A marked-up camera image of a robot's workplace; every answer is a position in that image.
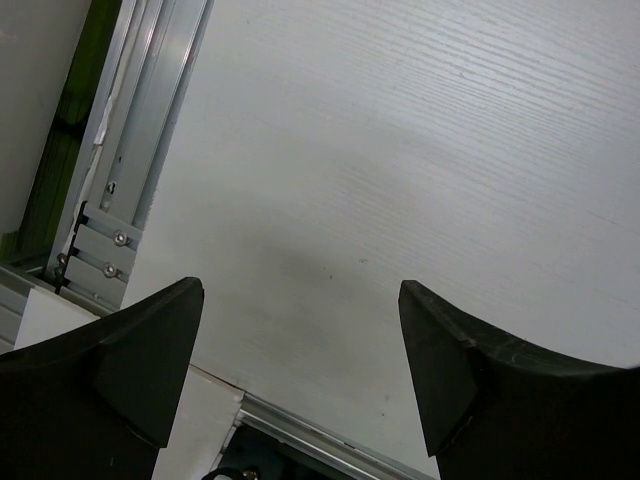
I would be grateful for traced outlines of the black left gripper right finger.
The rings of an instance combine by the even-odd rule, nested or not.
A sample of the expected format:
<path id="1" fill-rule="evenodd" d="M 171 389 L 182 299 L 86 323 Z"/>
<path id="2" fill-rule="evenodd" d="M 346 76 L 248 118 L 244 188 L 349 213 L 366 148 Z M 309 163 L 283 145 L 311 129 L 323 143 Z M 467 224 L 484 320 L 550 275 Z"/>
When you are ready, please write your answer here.
<path id="1" fill-rule="evenodd" d="M 427 453 L 444 479 L 635 479 L 639 371 L 573 358 L 414 280 L 399 317 Z"/>

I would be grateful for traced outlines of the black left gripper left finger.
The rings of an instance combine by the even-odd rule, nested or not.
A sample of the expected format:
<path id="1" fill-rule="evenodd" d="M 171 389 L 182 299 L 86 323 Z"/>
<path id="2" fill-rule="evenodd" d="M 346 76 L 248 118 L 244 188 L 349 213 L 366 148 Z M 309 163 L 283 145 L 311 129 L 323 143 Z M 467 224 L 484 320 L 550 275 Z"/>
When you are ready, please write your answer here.
<path id="1" fill-rule="evenodd" d="M 167 447 L 204 288 L 183 278 L 1 357 L 4 479 L 149 479 Z"/>

